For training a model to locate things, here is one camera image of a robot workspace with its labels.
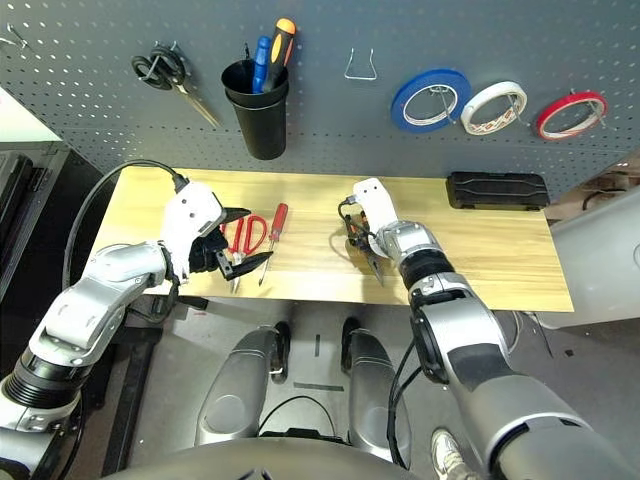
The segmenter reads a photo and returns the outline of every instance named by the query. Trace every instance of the sneaker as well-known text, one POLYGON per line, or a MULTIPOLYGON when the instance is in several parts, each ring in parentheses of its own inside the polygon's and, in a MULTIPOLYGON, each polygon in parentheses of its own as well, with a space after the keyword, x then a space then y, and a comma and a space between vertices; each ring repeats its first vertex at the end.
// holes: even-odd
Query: sneaker
POLYGON ((437 428, 431 436, 431 459, 440 480, 445 480, 453 468, 464 463, 458 442, 445 428, 437 428))
POLYGON ((291 328, 287 322, 278 322, 274 327, 278 331, 276 337, 276 354, 271 360, 271 380, 284 383, 289 375, 289 350, 291 349, 291 328))
POLYGON ((342 324, 342 352, 340 366, 346 374, 351 370, 351 334, 360 328, 360 322, 355 317, 347 318, 342 324))

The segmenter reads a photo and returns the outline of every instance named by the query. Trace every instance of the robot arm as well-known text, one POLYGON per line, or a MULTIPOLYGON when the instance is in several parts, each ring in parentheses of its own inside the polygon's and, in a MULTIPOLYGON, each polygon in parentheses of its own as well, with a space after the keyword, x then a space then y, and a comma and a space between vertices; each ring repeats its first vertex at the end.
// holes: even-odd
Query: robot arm
POLYGON ((207 185, 189 182, 165 209, 162 241, 112 245, 90 259, 81 279, 53 301, 14 371, 0 382, 0 467, 3 460, 31 474, 41 467, 126 307, 147 288, 166 279, 177 295, 190 272, 220 268, 230 280, 271 255, 254 255, 237 266, 227 261, 228 244, 218 226, 248 213, 223 208, 207 185))
POLYGON ((511 369, 492 312, 455 272, 435 236, 398 220, 378 179, 354 186, 372 249, 409 292, 423 373, 453 392, 472 448, 496 478, 637 478, 620 454, 544 384, 511 369))

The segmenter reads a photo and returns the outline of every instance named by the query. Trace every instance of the pen holder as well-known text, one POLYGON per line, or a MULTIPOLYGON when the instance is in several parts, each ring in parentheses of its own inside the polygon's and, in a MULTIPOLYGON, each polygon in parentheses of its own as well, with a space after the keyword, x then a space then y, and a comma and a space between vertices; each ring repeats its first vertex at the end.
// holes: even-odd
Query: pen holder
POLYGON ((249 153, 259 160, 273 160, 287 146, 286 100, 289 93, 289 73, 285 68, 267 93, 251 93, 253 60, 229 65, 222 72, 222 84, 240 123, 249 153))

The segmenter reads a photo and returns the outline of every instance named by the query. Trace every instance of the wooden tabletop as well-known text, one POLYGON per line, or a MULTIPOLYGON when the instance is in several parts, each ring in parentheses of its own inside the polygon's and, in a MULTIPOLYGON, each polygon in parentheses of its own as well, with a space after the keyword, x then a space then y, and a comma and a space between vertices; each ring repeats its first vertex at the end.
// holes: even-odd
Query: wooden tabletop
MULTIPOLYGON (((236 296, 406 304, 402 279, 383 261, 380 286, 366 259, 346 242, 337 205, 365 177, 285 173, 180 170, 205 182, 225 207, 244 207, 270 226, 276 206, 289 205, 280 243, 262 287, 260 271, 241 278, 236 296)), ((433 231, 456 271, 464 274, 492 309, 573 311, 551 234, 542 212, 456 210, 444 179, 380 178, 398 217, 433 231)), ((166 172, 130 167, 123 171, 93 250, 114 243, 159 239, 166 203, 173 195, 166 172)), ((358 213, 357 206, 346 207, 358 213)), ((234 225, 227 228, 233 240, 234 225)), ((259 251, 268 248, 265 241, 259 251)), ((151 292, 166 293, 167 285, 151 292)), ((182 295, 230 296, 220 272, 193 274, 182 295)))

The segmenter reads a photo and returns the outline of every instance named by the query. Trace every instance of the gray pegboard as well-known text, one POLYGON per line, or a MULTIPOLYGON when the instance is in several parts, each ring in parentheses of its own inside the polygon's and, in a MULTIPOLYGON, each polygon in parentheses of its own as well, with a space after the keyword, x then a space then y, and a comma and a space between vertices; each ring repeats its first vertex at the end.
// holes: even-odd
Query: gray pegboard
MULTIPOLYGON (((102 170, 146 157, 185 167, 307 173, 520 171, 544 175, 557 197, 639 144, 640 3, 633 0, 9 0, 0 19, 31 46, 21 52, 0 44, 0 84, 102 170), (262 162, 246 152, 219 78, 242 56, 245 41, 253 49, 285 15, 299 26, 288 147, 262 162), (129 60, 156 40, 177 40, 222 128, 211 128, 177 93, 137 80, 129 60), (374 48, 378 80, 344 79, 351 47, 358 70, 374 48), (398 130, 389 115, 395 92, 436 67, 462 71, 475 92, 501 80, 520 83, 529 97, 527 122, 572 88, 598 91, 609 102, 609 129, 562 142, 543 141, 517 123, 483 137, 459 124, 417 136, 398 130)), ((489 105, 483 114, 500 108, 489 105)))

